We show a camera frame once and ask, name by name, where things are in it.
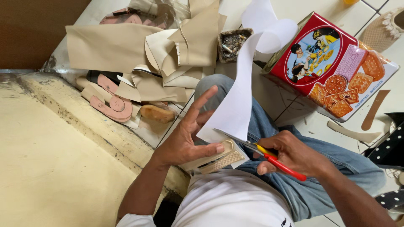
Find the red tin can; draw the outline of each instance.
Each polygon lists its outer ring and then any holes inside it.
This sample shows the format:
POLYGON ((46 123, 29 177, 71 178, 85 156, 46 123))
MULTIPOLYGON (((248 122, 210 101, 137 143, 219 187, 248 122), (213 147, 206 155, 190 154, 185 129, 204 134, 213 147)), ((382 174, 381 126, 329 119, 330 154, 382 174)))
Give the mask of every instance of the red tin can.
POLYGON ((299 23, 295 38, 261 74, 314 101, 317 111, 348 120, 399 66, 317 13, 299 23))

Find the tan mesh shoe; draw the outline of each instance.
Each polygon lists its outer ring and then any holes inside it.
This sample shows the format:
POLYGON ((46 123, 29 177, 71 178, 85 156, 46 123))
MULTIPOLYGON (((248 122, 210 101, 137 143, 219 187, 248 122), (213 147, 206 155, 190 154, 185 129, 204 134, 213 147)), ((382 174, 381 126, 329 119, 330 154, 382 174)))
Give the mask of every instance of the tan mesh shoe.
POLYGON ((366 28, 363 42, 377 52, 389 48, 404 33, 404 7, 382 14, 366 28))

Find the scissors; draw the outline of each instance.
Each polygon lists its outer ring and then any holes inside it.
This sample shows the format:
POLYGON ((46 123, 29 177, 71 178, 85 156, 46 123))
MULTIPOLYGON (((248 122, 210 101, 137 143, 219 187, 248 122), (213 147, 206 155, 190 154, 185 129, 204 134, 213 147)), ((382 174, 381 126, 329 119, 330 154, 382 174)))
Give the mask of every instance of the scissors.
POLYGON ((285 172, 286 174, 291 175, 292 177, 300 180, 300 181, 305 181, 307 179, 307 177, 301 173, 298 173, 290 168, 288 168, 287 166, 285 166, 283 163, 278 161, 278 156, 276 154, 274 154, 273 152, 263 148, 262 146, 258 145, 258 143, 254 143, 252 144, 250 141, 242 141, 234 136, 231 136, 225 132, 223 132, 220 129, 216 129, 219 132, 225 134, 226 136, 228 136, 229 138, 233 139, 234 141, 238 141, 240 143, 242 143, 245 147, 257 152, 258 154, 264 156, 270 163, 272 163, 274 166, 276 166, 278 169, 282 170, 283 172, 285 172))

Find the family illustration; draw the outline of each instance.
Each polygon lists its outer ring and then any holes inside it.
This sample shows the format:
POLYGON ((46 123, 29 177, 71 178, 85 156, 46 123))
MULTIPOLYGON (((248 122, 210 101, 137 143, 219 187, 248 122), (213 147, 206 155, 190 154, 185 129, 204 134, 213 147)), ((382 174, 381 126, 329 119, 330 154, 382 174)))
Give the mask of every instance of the family illustration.
POLYGON ((325 27, 314 30, 312 35, 309 34, 304 37, 298 43, 291 46, 292 55, 288 60, 288 74, 289 79, 295 84, 307 84, 313 80, 316 80, 322 73, 323 69, 320 69, 317 73, 313 70, 321 63, 324 59, 329 59, 333 54, 333 49, 327 53, 327 55, 321 56, 323 53, 328 51, 329 45, 339 40, 339 34, 333 28, 325 27))

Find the man's left hand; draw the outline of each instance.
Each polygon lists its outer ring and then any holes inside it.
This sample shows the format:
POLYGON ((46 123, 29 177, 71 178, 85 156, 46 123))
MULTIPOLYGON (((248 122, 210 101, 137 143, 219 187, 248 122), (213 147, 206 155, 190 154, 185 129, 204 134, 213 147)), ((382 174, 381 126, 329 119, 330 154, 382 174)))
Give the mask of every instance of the man's left hand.
POLYGON ((200 109, 209 98, 217 93, 217 86, 212 86, 195 100, 184 118, 166 141, 153 153, 152 159, 164 166, 181 165, 203 157, 210 157, 224 151, 221 143, 195 146, 196 134, 208 121, 214 110, 200 113, 200 109))

